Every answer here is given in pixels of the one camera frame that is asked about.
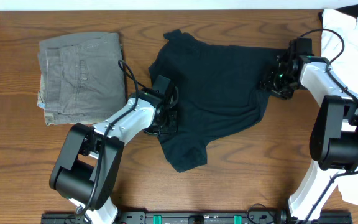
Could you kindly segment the black t-shirt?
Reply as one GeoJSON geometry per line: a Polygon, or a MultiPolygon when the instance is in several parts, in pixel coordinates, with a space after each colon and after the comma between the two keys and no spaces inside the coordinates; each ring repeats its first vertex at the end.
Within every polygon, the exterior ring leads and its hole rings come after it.
{"type": "Polygon", "coordinates": [[[149,67],[151,79],[171,79],[178,88],[178,130],[161,135],[166,160],[177,172],[208,162],[207,145],[259,123],[269,102],[260,80],[283,49],[211,45],[189,33],[165,33],[167,43],[149,67]]]}

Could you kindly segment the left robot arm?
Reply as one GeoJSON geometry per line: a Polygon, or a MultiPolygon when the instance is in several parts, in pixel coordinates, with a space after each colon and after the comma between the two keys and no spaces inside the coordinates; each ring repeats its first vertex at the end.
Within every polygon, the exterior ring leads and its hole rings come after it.
{"type": "Polygon", "coordinates": [[[173,107],[178,97],[178,88],[144,88],[105,121],[93,126],[74,124],[63,143],[49,185],[76,208],[73,213],[49,218],[49,223],[113,223],[118,210],[110,194],[124,146],[141,131],[151,135],[176,132],[173,107]]]}

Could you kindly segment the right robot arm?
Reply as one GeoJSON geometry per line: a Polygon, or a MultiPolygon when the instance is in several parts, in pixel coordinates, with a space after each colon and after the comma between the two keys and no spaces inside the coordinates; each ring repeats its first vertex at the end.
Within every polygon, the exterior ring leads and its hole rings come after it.
{"type": "Polygon", "coordinates": [[[260,87],[283,100],[295,90],[308,90],[319,105],[309,141],[311,164],[278,218],[280,223],[315,223],[337,180],[358,175],[358,94],[345,86],[330,61],[312,54],[277,57],[260,87]]]}

